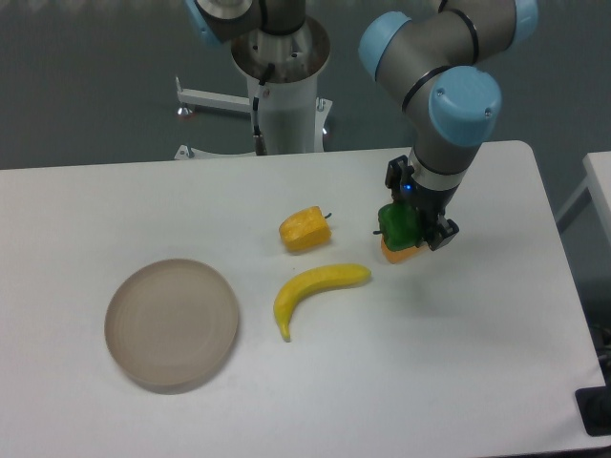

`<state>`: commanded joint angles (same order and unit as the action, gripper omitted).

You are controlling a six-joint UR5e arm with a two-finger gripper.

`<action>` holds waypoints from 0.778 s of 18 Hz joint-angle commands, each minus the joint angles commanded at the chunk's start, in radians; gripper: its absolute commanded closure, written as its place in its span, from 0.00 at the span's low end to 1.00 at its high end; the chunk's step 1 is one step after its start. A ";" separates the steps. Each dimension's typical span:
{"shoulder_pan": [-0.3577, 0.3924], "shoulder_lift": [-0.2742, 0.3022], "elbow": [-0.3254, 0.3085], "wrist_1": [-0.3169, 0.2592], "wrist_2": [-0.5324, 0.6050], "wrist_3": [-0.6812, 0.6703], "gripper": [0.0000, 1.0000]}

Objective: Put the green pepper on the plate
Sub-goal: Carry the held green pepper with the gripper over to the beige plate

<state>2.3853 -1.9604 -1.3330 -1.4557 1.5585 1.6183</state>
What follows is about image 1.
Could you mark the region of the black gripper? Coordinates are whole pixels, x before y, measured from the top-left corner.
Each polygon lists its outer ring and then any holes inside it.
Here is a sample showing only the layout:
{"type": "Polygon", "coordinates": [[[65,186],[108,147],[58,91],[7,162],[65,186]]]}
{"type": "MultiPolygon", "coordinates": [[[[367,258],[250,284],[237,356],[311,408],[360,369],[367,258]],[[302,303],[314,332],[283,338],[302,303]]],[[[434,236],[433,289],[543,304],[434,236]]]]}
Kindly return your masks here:
{"type": "Polygon", "coordinates": [[[407,156],[388,163],[385,185],[393,200],[406,200],[421,210],[422,239],[432,251],[450,243],[459,232],[458,225],[445,216],[464,173],[440,175],[407,156]]]}

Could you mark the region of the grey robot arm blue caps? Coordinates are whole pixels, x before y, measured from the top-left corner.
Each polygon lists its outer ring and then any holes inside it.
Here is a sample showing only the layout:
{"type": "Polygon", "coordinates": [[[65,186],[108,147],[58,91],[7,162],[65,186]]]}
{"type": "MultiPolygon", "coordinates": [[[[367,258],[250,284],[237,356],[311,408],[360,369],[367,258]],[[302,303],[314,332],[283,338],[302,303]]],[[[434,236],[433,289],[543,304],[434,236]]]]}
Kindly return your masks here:
{"type": "MultiPolygon", "coordinates": [[[[259,156],[315,147],[316,83],[330,54],[326,30],[303,1],[189,1],[198,36],[229,43],[248,85],[247,110],[259,156]]],[[[534,1],[442,1],[415,22],[400,11],[364,31],[359,58],[416,131],[393,159],[391,203],[378,213],[388,255],[437,250],[457,234],[446,208],[495,127],[502,95],[479,61],[511,49],[536,29],[534,1]]]]}

